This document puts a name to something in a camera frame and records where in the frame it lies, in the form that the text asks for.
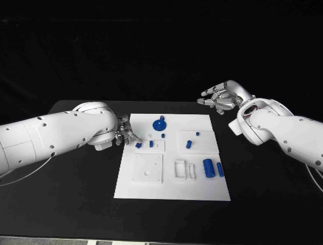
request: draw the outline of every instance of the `robotic hand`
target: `robotic hand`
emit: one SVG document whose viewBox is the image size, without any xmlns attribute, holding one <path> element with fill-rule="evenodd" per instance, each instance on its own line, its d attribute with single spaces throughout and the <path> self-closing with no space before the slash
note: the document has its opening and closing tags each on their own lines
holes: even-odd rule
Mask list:
<svg viewBox="0 0 323 245">
<path fill-rule="evenodd" d="M 236 135 L 243 134 L 247 141 L 259 145 L 269 139 L 278 142 L 283 153 L 323 171 L 323 123 L 294 116 L 288 108 L 275 100 L 256 99 L 232 80 L 217 84 L 197 99 L 197 103 L 223 111 L 239 107 L 236 119 L 229 127 Z"/>
<path fill-rule="evenodd" d="M 80 104 L 72 111 L 39 116 L 0 126 L 0 174 L 72 151 L 85 144 L 98 151 L 128 141 L 141 143 L 128 122 L 102 102 Z"/>
</svg>

